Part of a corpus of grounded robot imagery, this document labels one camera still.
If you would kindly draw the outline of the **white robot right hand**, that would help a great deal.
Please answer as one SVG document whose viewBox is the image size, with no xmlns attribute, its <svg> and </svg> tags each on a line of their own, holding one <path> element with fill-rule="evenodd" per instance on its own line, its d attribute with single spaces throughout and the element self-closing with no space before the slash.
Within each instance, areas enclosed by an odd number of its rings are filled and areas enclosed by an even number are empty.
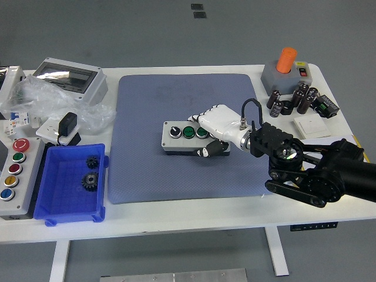
<svg viewBox="0 0 376 282">
<path fill-rule="evenodd" d="M 215 137 L 215 140 L 195 154 L 200 157 L 218 156 L 228 149 L 230 143 L 242 151 L 250 151 L 251 127 L 241 116 L 226 105 L 216 105 L 209 110 L 188 118 Z"/>
</svg>

